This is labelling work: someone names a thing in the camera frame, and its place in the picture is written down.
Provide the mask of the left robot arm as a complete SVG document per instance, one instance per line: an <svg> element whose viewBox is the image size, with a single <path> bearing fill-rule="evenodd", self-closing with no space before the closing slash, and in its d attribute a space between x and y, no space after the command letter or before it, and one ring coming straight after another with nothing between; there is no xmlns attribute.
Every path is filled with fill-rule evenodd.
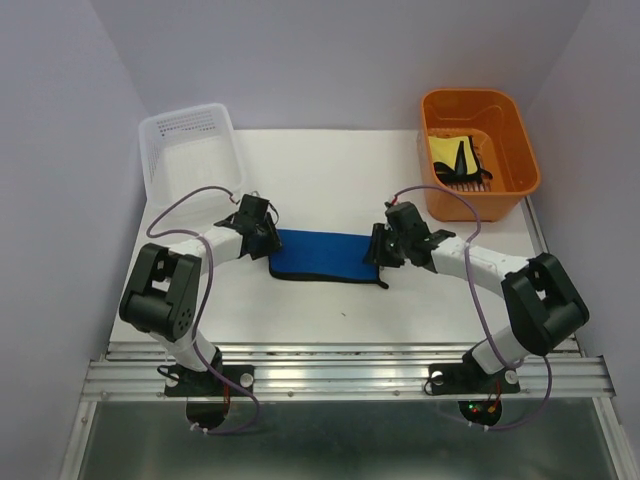
<svg viewBox="0 0 640 480"><path fill-rule="evenodd" d="M172 246L143 245L124 288L119 318L149 335L175 360L158 372L174 397L227 394L220 349L199 332L198 319L211 293L214 268L245 256L261 259L282 242L269 200L246 194L238 210L205 233L174 229L190 237Z"/></svg>

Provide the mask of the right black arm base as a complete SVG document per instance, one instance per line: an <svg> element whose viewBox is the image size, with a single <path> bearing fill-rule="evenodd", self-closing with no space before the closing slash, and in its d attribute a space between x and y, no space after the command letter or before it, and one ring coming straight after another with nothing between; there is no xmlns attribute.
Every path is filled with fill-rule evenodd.
<svg viewBox="0 0 640 480"><path fill-rule="evenodd" d="M498 393L517 394L521 387L517 379L507 380L505 370L487 374L471 364L436 363L428 368L423 391L428 396L473 398Z"/></svg>

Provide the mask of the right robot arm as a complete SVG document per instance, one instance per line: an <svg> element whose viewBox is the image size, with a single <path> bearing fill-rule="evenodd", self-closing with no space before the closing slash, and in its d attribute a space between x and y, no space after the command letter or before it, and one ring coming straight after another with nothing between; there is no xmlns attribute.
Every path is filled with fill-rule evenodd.
<svg viewBox="0 0 640 480"><path fill-rule="evenodd" d="M364 260L377 267L405 263L481 287L506 306L509 324L487 332L458 363L430 366L430 395L481 394L503 381L516 363L546 356L585 325L590 313L561 262L549 253L527 258L474 246L449 230L429 229L416 206L389 206L372 227Z"/></svg>

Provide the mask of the blue towel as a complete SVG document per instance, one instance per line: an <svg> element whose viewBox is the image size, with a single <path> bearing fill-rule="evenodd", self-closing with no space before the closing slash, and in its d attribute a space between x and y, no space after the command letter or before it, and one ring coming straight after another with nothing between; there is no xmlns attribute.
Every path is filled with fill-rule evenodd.
<svg viewBox="0 0 640 480"><path fill-rule="evenodd" d="M366 235L280 229L282 248L269 256L269 273L279 280L376 285L388 289L380 269L365 262Z"/></svg>

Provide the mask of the yellow towel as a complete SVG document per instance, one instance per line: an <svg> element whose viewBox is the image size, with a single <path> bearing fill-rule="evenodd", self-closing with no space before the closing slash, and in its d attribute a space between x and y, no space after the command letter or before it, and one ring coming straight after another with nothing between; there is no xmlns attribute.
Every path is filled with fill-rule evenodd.
<svg viewBox="0 0 640 480"><path fill-rule="evenodd" d="M471 135L429 136L428 141L434 172L443 184L482 184L493 179L493 174L481 166Z"/></svg>

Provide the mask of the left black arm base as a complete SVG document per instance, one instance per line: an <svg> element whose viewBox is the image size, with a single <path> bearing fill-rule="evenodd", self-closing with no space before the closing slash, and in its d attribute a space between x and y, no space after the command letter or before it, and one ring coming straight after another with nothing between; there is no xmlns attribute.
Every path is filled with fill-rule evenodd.
<svg viewBox="0 0 640 480"><path fill-rule="evenodd" d="M237 390L231 389L208 370L195 372L178 364L160 365L156 371L164 378L164 395L169 398L188 397L222 397L242 396ZM229 381L253 391L254 367L252 365L226 365L222 375Z"/></svg>

